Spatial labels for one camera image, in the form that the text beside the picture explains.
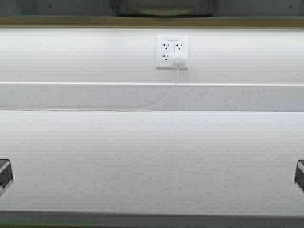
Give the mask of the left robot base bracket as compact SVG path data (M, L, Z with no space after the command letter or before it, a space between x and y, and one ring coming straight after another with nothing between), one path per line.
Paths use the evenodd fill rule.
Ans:
M4 191L6 187L13 182L13 171L11 162L8 159L0 160L0 191Z

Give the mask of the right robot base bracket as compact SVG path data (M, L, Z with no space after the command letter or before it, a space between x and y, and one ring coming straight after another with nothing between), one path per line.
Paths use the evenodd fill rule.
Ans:
M304 190L304 161L299 160L296 165L294 183L303 191Z

